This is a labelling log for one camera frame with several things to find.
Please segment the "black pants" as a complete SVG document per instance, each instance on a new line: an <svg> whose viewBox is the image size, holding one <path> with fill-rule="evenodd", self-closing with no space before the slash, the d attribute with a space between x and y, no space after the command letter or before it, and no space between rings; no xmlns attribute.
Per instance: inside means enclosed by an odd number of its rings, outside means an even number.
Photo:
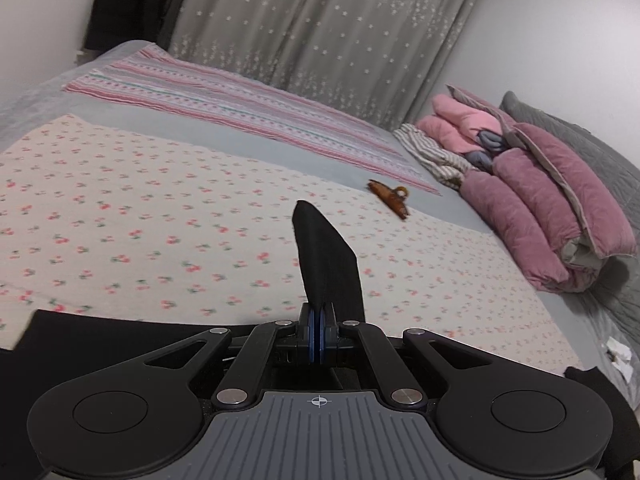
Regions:
<svg viewBox="0 0 640 480"><path fill-rule="evenodd" d="M598 370L555 375L423 328L386 337L426 394L386 405L319 360L319 310L366 322L357 259L310 203L293 212L316 359L269 364L259 399L212 396L256 325L38 311L1 356L6 479L630 479L634 412Z"/></svg>

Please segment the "brown hair claw clip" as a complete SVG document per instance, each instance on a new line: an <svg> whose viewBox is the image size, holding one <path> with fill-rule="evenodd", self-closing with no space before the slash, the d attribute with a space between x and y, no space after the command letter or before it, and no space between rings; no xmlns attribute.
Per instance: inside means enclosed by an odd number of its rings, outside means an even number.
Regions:
<svg viewBox="0 0 640 480"><path fill-rule="evenodd" d="M373 179L369 180L367 187L379 200L382 200L400 220L406 220L409 217L409 211L405 204L409 196L409 191L406 188L403 186L390 188L386 184Z"/></svg>

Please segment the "cherry print bed sheet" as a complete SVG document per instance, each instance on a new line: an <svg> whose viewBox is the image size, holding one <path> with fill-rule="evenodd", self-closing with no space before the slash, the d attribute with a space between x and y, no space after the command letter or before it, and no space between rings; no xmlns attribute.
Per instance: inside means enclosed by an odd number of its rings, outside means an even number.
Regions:
<svg viewBox="0 0 640 480"><path fill-rule="evenodd" d="M65 115L1 154L1 343L35 310L189 324L297 318L292 212L358 259L366 317L561 373L578 356L494 236L256 159Z"/></svg>

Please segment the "white crumpled paper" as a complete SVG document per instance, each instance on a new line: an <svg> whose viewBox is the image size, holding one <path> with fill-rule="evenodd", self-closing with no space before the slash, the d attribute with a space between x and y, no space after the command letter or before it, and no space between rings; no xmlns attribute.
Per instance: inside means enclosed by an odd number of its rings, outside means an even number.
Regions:
<svg viewBox="0 0 640 480"><path fill-rule="evenodd" d="M625 382L630 382L634 368L631 365L631 350L626 344L622 344L610 337L605 343L606 353L610 357L613 367L620 372Z"/></svg>

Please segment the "striped folded garment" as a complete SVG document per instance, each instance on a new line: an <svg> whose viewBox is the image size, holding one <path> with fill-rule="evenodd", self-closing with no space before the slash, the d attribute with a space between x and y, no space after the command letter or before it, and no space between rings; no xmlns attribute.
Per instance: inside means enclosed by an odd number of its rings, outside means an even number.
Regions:
<svg viewBox="0 0 640 480"><path fill-rule="evenodd" d="M402 124L393 131L395 139L437 182L458 190L472 165L462 156L445 150L437 141L429 138L413 125Z"/></svg>

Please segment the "mauve folded quilt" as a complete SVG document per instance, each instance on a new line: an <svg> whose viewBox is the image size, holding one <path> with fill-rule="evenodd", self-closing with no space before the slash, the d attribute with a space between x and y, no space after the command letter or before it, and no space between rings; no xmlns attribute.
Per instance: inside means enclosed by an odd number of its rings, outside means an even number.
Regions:
<svg viewBox="0 0 640 480"><path fill-rule="evenodd" d="M597 174L551 132L520 122L491 172L469 171L460 194L509 249L529 283L583 292L614 257L638 245L623 209Z"/></svg>

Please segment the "blue-grey folded garment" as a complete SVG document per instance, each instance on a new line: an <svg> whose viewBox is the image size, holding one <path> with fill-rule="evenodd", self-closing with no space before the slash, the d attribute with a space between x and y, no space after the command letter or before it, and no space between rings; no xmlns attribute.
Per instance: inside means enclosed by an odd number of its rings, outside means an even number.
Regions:
<svg viewBox="0 0 640 480"><path fill-rule="evenodd" d="M494 159L510 150L509 143L503 139L501 134L489 130L480 130L475 141L480 146L480 150L466 153L464 158L476 169L492 174Z"/></svg>

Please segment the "pink folded garment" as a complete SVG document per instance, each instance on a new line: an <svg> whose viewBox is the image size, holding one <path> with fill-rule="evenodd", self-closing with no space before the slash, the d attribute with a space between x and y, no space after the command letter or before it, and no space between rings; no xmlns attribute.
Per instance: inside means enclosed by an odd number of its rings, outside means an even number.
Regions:
<svg viewBox="0 0 640 480"><path fill-rule="evenodd" d="M466 155L484 150L480 144L482 132L502 141L502 127L495 116L465 105L451 96L438 94L432 99L431 115L416 123L416 128L435 140L445 150Z"/></svg>

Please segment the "pink striped blanket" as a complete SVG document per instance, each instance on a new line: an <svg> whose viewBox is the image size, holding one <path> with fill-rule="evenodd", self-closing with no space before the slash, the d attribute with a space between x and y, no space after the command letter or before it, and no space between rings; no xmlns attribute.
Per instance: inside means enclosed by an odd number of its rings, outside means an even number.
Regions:
<svg viewBox="0 0 640 480"><path fill-rule="evenodd" d="M438 193L390 134L239 74L177 60L155 44L72 79L64 90L230 127Z"/></svg>

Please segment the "grey star curtain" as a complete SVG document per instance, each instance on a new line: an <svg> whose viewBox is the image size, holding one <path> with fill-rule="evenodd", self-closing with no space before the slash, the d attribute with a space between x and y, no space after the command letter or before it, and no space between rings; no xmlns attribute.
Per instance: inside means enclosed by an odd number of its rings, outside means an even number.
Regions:
<svg viewBox="0 0 640 480"><path fill-rule="evenodd" d="M476 0L182 0L169 52L385 130L416 119Z"/></svg>

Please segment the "dark hanging clothes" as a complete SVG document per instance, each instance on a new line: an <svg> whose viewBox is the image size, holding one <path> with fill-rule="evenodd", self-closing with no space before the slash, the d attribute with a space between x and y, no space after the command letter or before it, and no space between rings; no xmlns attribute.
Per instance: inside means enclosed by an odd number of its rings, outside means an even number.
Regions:
<svg viewBox="0 0 640 480"><path fill-rule="evenodd" d="M183 0L93 0L82 50L100 55L131 40L167 49Z"/></svg>

